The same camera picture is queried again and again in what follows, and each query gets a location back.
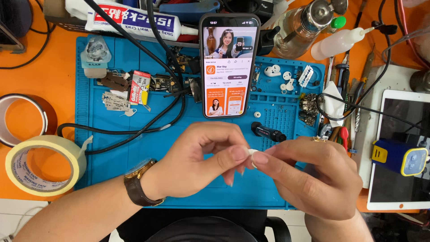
white tile floor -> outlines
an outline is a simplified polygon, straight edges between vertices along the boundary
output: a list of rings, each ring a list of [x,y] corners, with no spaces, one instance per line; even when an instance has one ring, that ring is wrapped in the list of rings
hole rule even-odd
[[[34,207],[45,207],[47,202],[40,201],[28,201],[28,200],[12,200],[12,199],[0,199],[0,238],[6,237],[12,234],[22,215],[29,209]],[[40,209],[34,209],[27,213],[18,228],[21,227],[30,220]],[[310,235],[304,224],[304,213],[302,211],[284,211],[284,210],[269,210],[268,216],[280,217],[288,225],[291,233],[293,242],[311,242]],[[266,237],[269,242],[274,242],[273,230],[266,228]],[[118,232],[115,230],[111,233],[109,242],[123,242]]]

tablet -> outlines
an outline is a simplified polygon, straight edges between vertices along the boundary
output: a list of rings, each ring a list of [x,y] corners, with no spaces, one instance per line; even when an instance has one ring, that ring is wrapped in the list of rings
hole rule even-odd
[[[430,128],[430,94],[385,90],[381,111]],[[418,144],[425,140],[429,149],[430,133],[394,118],[380,115],[376,140],[393,139]],[[412,177],[373,164],[370,179],[369,210],[400,210],[430,208],[430,165],[427,172]]]

woman in ad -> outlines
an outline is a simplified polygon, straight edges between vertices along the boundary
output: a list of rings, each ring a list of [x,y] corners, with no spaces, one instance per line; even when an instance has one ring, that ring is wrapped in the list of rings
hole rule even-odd
[[[214,99],[212,106],[209,108],[209,115],[223,115],[222,107],[219,106],[218,99]]]
[[[234,40],[234,33],[231,29],[226,29],[224,32],[222,32],[219,46],[215,50],[214,53],[212,53],[212,56],[214,59],[225,59],[225,58],[236,58],[240,51],[236,51],[236,44],[233,44]]]

yellow and blue device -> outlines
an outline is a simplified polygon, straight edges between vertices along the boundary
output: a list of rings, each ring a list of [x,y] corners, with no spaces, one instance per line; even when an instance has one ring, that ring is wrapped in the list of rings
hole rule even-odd
[[[423,172],[428,151],[395,140],[373,142],[372,162],[405,177]]]

blue silicone repair mat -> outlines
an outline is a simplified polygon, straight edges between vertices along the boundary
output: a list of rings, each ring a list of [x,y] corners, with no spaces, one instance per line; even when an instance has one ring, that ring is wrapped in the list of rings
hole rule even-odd
[[[151,107],[151,112],[148,112],[141,105],[133,106],[133,108],[137,108],[137,113],[132,117],[120,116],[124,112],[106,110],[102,103],[101,95],[105,91],[109,91],[109,89],[98,85],[95,79],[85,77],[81,68],[80,53],[84,50],[89,38],[90,36],[78,37],[76,42],[75,122],[105,130],[140,130],[147,122],[166,108],[172,102],[173,97],[163,98],[166,95],[165,92],[150,92],[148,105]],[[139,51],[128,40],[114,37],[104,37],[104,39],[112,54],[112,59],[108,63],[110,70],[140,70],[147,71],[151,75],[157,73],[167,74],[159,64],[142,51]],[[141,43],[160,59],[166,61],[166,53],[158,43],[145,41]],[[184,48],[181,53],[197,56],[199,55],[199,50]],[[282,76],[269,78],[261,72],[257,83],[257,88],[261,88],[261,92],[250,92],[246,114],[240,118],[217,120],[239,125],[250,146],[259,150],[265,150],[274,145],[275,142],[255,136],[251,131],[251,123],[254,121],[282,131],[288,139],[295,139],[298,136],[315,136],[318,122],[311,127],[297,118],[300,111],[298,97],[301,93],[322,92],[324,65],[258,56],[256,65],[260,63],[262,63],[262,71],[267,66],[278,64],[282,73],[289,71],[294,78],[296,78],[297,71],[302,71],[306,65],[310,65],[314,70],[314,74],[306,88],[298,85],[296,80],[294,81],[294,90],[289,91],[287,94],[282,94],[279,89],[279,86],[285,82]],[[320,81],[320,84],[313,86],[316,80]],[[178,102],[153,127],[169,123],[179,113],[180,107],[181,102]],[[255,118],[254,112],[260,112],[261,117]],[[148,157],[160,160],[177,137],[191,123],[196,121],[208,121],[208,119],[203,117],[202,104],[194,103],[193,98],[190,96],[187,97],[185,114],[172,127],[160,132],[143,134],[119,148],[88,156],[86,173],[75,188],[83,188],[122,175]],[[76,129],[75,143],[81,146],[91,135],[94,136],[94,139],[88,150],[108,147],[129,137],[129,135],[106,135]],[[298,163],[296,167],[303,168],[303,164]],[[293,206],[279,196],[273,180],[258,170],[246,170],[243,177],[236,173],[233,187],[227,186],[222,177],[218,177],[199,193],[187,198],[169,198],[159,207],[294,209]]]

